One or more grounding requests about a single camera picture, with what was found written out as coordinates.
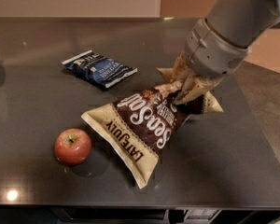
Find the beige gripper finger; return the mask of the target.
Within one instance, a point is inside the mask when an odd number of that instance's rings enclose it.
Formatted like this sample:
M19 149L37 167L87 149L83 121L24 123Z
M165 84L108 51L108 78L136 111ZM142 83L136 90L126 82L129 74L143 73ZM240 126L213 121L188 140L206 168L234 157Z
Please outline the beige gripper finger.
M195 72L189 67L185 52L181 52L176 58L171 74L171 81L182 81L184 84L194 82Z
M222 80L223 77L188 75L183 81L181 91L174 99L174 104L182 105L193 101L215 88Z

